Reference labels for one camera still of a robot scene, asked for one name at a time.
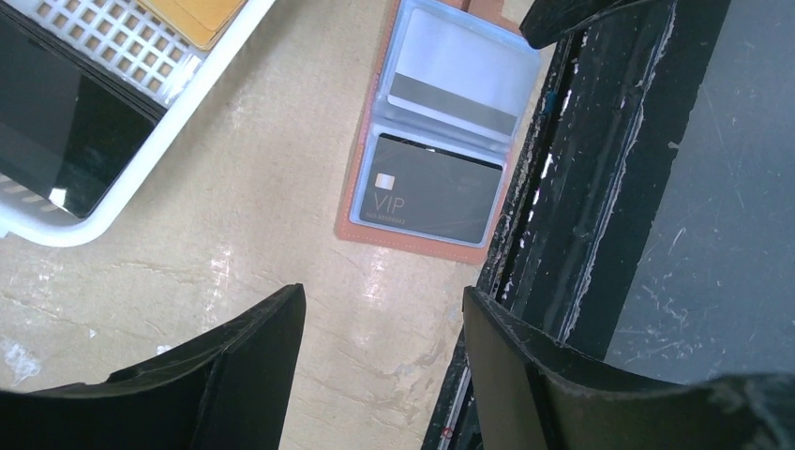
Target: white plastic basket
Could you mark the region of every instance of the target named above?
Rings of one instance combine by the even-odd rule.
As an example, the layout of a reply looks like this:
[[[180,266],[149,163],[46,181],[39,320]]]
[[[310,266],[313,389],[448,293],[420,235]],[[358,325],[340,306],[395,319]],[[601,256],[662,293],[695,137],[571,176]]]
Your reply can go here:
[[[85,219],[54,208],[0,174],[0,236],[11,232],[50,247],[78,246],[105,233],[275,2],[247,0],[216,47],[204,53],[187,45],[165,24],[137,7],[134,0],[0,1],[36,20],[168,108],[136,156]],[[99,29],[102,21],[110,28]],[[131,50],[136,44],[141,46],[136,48],[137,53]],[[161,69],[163,65],[171,69]]]

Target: gray card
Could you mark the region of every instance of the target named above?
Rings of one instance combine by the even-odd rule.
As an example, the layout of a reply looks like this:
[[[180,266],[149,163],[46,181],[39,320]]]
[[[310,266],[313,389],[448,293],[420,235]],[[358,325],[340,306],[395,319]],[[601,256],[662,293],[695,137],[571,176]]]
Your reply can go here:
[[[386,134],[374,152],[360,220],[442,240],[483,241],[501,166]]]

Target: scratched gray surface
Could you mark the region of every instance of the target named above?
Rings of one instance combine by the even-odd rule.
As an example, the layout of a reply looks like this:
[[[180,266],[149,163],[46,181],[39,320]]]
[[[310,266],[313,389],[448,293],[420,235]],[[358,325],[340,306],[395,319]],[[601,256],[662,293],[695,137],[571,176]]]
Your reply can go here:
[[[789,1],[732,2],[608,363],[676,383],[795,369],[793,42]]]

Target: beige tabletop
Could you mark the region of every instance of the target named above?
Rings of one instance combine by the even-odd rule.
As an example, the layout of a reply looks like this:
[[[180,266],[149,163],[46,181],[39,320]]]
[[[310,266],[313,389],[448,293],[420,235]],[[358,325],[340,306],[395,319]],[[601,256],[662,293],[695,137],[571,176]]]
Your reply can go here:
[[[386,4],[277,0],[102,237],[0,240],[0,387],[102,382],[301,282],[281,448],[419,448],[479,267],[334,236]]]

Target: gray stripe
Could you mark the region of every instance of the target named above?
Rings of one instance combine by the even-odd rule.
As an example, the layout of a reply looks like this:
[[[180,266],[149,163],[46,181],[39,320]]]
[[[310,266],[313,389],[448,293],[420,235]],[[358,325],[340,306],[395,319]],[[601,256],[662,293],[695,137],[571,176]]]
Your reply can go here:
[[[389,94],[508,136],[514,132],[518,120],[515,115],[399,73],[395,73]]]

